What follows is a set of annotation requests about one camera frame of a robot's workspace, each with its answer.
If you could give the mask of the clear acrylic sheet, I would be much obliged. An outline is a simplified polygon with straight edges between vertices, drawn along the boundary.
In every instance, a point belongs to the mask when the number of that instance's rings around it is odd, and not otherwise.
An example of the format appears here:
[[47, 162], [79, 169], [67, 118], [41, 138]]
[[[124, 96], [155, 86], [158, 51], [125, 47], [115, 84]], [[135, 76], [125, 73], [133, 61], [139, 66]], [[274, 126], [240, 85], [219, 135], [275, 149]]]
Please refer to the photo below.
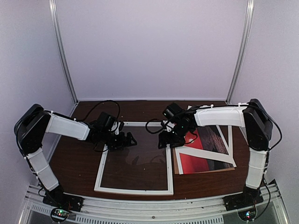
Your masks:
[[158, 148], [158, 136], [142, 126], [125, 126], [136, 146], [108, 151], [100, 186], [125, 190], [168, 190], [165, 148]]

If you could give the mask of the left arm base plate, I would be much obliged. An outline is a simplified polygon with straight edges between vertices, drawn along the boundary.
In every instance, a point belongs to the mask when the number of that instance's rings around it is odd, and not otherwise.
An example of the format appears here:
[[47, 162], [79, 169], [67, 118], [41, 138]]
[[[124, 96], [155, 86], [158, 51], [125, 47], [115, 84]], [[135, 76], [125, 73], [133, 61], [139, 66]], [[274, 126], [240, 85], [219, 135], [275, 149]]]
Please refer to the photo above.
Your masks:
[[58, 207], [66, 211], [80, 212], [84, 199], [80, 196], [73, 196], [64, 193], [62, 185], [59, 183], [53, 190], [48, 190], [42, 186], [45, 191], [43, 203]]

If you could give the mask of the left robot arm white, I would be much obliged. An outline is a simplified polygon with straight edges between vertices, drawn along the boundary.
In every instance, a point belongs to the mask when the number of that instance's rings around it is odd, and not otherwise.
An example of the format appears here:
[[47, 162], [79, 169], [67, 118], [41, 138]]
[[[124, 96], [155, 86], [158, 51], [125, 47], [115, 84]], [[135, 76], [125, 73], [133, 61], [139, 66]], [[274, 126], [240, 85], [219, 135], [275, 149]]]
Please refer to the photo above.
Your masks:
[[46, 191], [49, 200], [57, 207], [67, 203], [67, 196], [57, 188], [60, 183], [52, 171], [43, 151], [46, 136], [59, 135], [86, 141], [91, 144], [105, 144], [109, 150], [120, 150], [137, 145], [130, 132], [123, 132], [124, 123], [106, 112], [91, 122], [67, 117], [33, 104], [14, 126], [16, 144], [29, 164], [33, 174]]

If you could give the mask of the white picture frame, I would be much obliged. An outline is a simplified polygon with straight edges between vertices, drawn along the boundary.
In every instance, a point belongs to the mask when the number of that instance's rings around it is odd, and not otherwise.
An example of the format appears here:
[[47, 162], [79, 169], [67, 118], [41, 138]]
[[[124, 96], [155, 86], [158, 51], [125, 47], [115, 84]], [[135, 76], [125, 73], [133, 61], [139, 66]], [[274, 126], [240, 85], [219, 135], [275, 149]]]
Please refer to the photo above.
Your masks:
[[[125, 122], [125, 126], [142, 126], [145, 127], [145, 122]], [[171, 162], [171, 149], [166, 147], [166, 162], [167, 162], [167, 177], [168, 177], [168, 190], [166, 191], [151, 191], [151, 190], [125, 190], [125, 189], [109, 189], [102, 188], [100, 186], [103, 170], [105, 166], [106, 156], [110, 149], [107, 146], [104, 147], [104, 152], [102, 154], [100, 165], [94, 185], [94, 191], [104, 192], [104, 193], [113, 193], [113, 194], [122, 194], [122, 195], [141, 195], [141, 196], [171, 196], [174, 193], [173, 190], [173, 174], [172, 174], [172, 162]]]

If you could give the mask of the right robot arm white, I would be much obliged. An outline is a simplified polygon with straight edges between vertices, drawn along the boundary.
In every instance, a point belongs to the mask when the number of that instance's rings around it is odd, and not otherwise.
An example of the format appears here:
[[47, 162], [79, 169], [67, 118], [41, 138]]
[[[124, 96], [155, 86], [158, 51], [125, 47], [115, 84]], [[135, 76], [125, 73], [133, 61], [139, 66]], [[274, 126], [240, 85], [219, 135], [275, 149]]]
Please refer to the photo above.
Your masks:
[[260, 188], [267, 169], [266, 162], [274, 123], [259, 100], [251, 99], [248, 103], [237, 105], [196, 105], [186, 110], [172, 103], [164, 109], [163, 115], [166, 122], [161, 123], [158, 148], [183, 146], [186, 134], [195, 131], [199, 126], [244, 128], [250, 151], [245, 182], [248, 189], [240, 194], [239, 201], [242, 205], [249, 206], [257, 199], [256, 189]]

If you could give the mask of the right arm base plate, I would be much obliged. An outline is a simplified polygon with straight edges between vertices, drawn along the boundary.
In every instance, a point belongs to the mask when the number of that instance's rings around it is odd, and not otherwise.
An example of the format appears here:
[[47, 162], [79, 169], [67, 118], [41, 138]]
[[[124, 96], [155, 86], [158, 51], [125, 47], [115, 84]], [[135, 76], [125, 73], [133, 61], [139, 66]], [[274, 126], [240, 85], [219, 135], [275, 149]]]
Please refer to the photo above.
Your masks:
[[223, 198], [226, 211], [238, 210], [263, 202], [260, 188], [252, 189], [244, 186], [243, 192]]

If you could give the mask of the left controller board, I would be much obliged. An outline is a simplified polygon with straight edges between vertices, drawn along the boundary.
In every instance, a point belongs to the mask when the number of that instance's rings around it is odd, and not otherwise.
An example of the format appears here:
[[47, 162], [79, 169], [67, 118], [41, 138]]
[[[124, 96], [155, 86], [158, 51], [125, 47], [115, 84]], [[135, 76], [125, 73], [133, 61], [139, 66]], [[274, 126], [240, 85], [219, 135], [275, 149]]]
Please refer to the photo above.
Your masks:
[[57, 223], [64, 222], [70, 215], [69, 211], [61, 208], [53, 208], [50, 212], [50, 218]]

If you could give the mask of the aluminium front rail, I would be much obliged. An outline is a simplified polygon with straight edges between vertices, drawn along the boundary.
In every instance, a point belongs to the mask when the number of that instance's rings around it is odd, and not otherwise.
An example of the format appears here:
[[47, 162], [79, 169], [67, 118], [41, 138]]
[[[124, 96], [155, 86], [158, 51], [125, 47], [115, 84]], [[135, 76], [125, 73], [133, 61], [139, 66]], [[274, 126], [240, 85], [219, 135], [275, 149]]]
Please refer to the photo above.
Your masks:
[[255, 224], [290, 222], [278, 186], [261, 188], [263, 202], [254, 207], [227, 210], [223, 196], [208, 198], [131, 201], [85, 196], [80, 212], [73, 211], [67, 224], [243, 224], [241, 219], [257, 210]]

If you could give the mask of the aluminium corner post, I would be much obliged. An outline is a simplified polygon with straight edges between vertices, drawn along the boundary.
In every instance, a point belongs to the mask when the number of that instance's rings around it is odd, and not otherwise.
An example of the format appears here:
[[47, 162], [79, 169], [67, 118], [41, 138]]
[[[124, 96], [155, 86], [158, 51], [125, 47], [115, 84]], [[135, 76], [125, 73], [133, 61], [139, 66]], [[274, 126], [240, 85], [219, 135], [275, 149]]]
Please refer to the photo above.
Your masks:
[[239, 75], [241, 73], [242, 64], [243, 64], [243, 61], [245, 58], [246, 48], [248, 45], [249, 36], [250, 36], [250, 32], [251, 32], [251, 27], [252, 27], [252, 21], [253, 21], [253, 16], [254, 16], [254, 6], [255, 6], [254, 0], [247, 1], [247, 9], [246, 9], [246, 14], [245, 14], [245, 19], [244, 19], [243, 32], [242, 32], [242, 38], [241, 38], [241, 43], [240, 43], [240, 47], [239, 47], [239, 53], [238, 53], [238, 57], [236, 60], [233, 78], [231, 80], [230, 88], [228, 90], [228, 94], [226, 97], [226, 103], [231, 102], [233, 93], [234, 93], [236, 85], [237, 85]]
[[58, 18], [58, 13], [57, 13], [57, 3], [55, 0], [49, 0], [49, 7], [50, 7], [50, 14], [52, 18], [52, 23], [55, 31], [55, 36], [56, 36], [56, 41], [57, 41], [57, 47], [58, 47], [58, 52], [59, 52], [59, 58], [60, 62], [62, 65], [63, 69], [63, 74], [68, 86], [68, 89], [71, 94], [71, 98], [74, 102], [74, 104], [78, 103], [78, 98], [75, 93], [75, 88], [73, 85], [73, 81], [71, 79], [67, 59], [66, 59], [66, 54], [63, 46], [63, 40], [62, 40], [62, 35], [61, 35], [61, 30], [60, 30], [60, 25], [59, 25], [59, 18]]

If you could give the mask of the aluminium corner post right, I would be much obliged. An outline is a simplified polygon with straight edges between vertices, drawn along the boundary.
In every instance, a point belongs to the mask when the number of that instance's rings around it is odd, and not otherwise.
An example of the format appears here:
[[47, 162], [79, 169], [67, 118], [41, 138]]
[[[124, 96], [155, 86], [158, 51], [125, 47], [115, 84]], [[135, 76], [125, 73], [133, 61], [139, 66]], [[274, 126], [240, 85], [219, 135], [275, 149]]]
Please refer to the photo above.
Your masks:
[[254, 0], [247, 1], [247, 9], [246, 9], [246, 14], [245, 14], [245, 19], [244, 19], [243, 32], [242, 32], [242, 38], [241, 38], [241, 43], [240, 43], [240, 47], [239, 47], [239, 53], [238, 53], [238, 57], [236, 60], [233, 78], [231, 80], [230, 88], [228, 90], [228, 94], [226, 97], [226, 103], [231, 102], [233, 93], [234, 93], [236, 85], [237, 85], [239, 75], [241, 73], [242, 64], [243, 64], [243, 61], [245, 58], [246, 48], [248, 45], [249, 36], [250, 36], [250, 32], [251, 32], [251, 27], [252, 27], [252, 21], [253, 21], [253, 16], [254, 16], [254, 6], [255, 6]]

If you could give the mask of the aluminium corner post left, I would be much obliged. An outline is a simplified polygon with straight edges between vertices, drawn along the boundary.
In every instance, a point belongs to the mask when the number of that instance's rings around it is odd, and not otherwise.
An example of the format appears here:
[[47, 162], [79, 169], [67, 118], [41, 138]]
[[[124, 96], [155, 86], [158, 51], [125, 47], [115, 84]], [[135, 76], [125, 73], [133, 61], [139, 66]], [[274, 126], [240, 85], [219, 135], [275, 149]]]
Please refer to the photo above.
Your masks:
[[50, 14], [52, 18], [52, 23], [55, 31], [55, 36], [56, 36], [56, 41], [57, 41], [57, 47], [58, 47], [58, 52], [59, 52], [59, 58], [60, 62], [62, 65], [63, 69], [63, 74], [68, 86], [68, 89], [71, 94], [71, 98], [74, 102], [74, 104], [78, 103], [78, 98], [75, 93], [75, 88], [73, 85], [73, 81], [71, 79], [67, 59], [66, 59], [66, 54], [63, 46], [63, 40], [62, 40], [62, 35], [61, 35], [61, 30], [60, 30], [60, 25], [59, 25], [59, 18], [58, 18], [58, 13], [57, 13], [57, 3], [55, 0], [49, 0], [49, 7], [50, 7]]

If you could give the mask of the right controller board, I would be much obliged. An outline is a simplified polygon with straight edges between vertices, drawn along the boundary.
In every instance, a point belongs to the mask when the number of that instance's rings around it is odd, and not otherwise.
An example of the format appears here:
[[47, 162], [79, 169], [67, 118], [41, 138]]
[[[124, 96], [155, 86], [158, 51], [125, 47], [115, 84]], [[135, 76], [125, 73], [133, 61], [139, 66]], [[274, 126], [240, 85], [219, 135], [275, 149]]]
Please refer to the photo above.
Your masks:
[[250, 222], [253, 221], [256, 216], [257, 216], [257, 209], [255, 207], [249, 208], [249, 209], [244, 209], [244, 210], [239, 210], [237, 212], [238, 217], [244, 221], [244, 222]]

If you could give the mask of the controller board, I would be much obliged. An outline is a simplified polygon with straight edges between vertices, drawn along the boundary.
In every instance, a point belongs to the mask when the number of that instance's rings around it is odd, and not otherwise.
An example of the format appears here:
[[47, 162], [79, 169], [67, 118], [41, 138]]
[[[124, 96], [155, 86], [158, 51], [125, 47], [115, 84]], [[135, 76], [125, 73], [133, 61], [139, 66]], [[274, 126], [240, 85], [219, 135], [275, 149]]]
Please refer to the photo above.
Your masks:
[[53, 208], [50, 212], [50, 218], [57, 223], [64, 222], [70, 215], [69, 211], [61, 208]]
[[257, 209], [255, 207], [249, 208], [249, 209], [244, 209], [244, 210], [239, 210], [237, 212], [238, 217], [244, 221], [244, 222], [250, 222], [253, 221], [256, 216], [257, 216]]

